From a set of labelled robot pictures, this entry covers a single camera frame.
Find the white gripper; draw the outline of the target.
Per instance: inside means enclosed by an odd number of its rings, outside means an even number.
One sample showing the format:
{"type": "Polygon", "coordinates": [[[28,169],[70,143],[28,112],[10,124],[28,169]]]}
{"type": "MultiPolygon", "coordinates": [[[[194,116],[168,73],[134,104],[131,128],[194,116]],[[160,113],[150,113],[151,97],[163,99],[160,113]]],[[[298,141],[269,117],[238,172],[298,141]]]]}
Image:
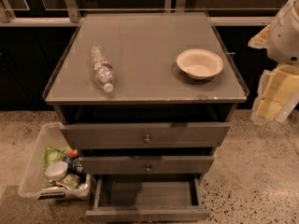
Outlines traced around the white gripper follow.
{"type": "Polygon", "coordinates": [[[267,48],[268,57],[280,63],[273,71],[263,71],[251,120],[254,123],[283,122],[299,104],[298,16],[285,14],[274,20],[252,37],[248,46],[267,48]]]}

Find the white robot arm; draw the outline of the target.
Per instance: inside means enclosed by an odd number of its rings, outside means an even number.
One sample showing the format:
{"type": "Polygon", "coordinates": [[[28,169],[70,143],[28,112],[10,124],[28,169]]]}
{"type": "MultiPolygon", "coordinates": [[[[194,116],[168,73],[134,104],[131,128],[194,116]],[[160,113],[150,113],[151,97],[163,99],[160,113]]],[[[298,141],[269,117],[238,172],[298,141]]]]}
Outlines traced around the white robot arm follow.
{"type": "Polygon", "coordinates": [[[278,63],[261,75],[251,120],[259,125],[283,122],[299,103],[299,0],[289,0],[248,46],[266,49],[278,63]]]}

